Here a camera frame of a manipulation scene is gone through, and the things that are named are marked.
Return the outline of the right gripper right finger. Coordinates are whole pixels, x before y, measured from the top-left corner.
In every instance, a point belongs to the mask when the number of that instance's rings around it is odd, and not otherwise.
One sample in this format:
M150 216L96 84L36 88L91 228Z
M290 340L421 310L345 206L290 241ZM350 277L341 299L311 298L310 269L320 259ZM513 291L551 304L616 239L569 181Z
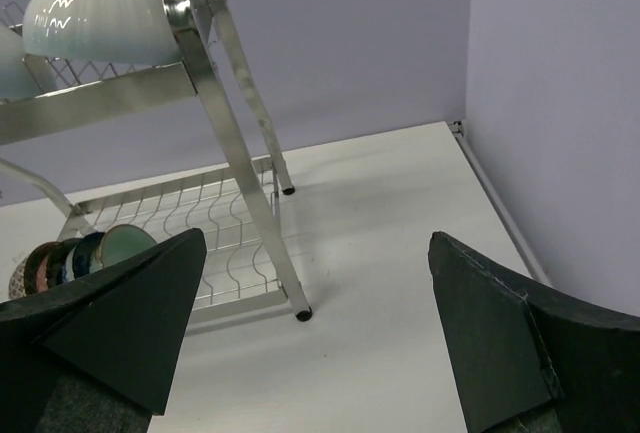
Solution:
M516 273L445 232L428 251L470 432L636 432L639 319Z

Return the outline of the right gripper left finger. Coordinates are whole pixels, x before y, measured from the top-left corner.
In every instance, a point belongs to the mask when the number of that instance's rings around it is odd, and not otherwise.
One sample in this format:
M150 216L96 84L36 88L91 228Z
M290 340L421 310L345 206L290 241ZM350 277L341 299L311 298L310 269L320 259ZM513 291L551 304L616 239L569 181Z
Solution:
M206 256L193 228L2 303L2 431L147 431L166 411Z

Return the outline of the blue patterned bowl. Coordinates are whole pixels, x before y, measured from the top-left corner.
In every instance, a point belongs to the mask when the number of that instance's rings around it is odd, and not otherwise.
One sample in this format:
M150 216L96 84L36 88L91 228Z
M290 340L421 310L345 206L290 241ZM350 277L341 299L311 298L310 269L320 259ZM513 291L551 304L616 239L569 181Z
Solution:
M81 238L68 253L63 269L62 282L68 283L98 270L95 251L104 237L104 232L94 232Z

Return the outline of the floral patterned dark bowl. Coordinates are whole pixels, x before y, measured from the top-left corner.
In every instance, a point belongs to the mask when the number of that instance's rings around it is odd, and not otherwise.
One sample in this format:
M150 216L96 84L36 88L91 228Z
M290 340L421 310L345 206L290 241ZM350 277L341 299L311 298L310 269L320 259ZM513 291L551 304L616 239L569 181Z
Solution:
M62 283L62 269L79 238L46 242L36 247L27 257L24 287L27 295L44 292Z

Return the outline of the geometric patterned bowl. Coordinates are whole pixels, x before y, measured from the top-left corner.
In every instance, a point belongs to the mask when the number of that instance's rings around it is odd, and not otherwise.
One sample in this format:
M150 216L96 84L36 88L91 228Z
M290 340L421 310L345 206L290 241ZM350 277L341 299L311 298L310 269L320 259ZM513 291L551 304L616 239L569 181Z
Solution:
M27 259L23 259L15 268L9 279L8 298L10 300L20 299L26 296L24 286L24 271Z

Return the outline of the pale green bowl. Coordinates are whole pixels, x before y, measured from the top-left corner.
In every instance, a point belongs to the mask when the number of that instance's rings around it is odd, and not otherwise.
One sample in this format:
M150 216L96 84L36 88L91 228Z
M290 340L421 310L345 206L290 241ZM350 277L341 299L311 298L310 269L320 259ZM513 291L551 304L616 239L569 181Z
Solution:
M157 241L140 227L122 224L109 229L99 245L98 259L103 268L108 268L124 260L134 257L149 248Z

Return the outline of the white bowl top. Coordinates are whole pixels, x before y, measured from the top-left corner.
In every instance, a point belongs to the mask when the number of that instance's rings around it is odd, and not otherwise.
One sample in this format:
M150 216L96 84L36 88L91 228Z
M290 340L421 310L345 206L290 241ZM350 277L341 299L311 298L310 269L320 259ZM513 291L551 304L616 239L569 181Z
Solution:
M1 98L21 99L41 93L39 85L26 67L21 37L1 25Z

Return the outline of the white bowl dark rim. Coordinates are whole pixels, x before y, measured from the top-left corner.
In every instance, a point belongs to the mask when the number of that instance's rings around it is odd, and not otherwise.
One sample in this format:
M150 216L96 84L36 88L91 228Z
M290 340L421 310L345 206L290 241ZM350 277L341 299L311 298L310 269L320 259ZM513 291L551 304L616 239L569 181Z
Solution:
M146 66L181 60L162 0L30 0L22 38L38 56Z

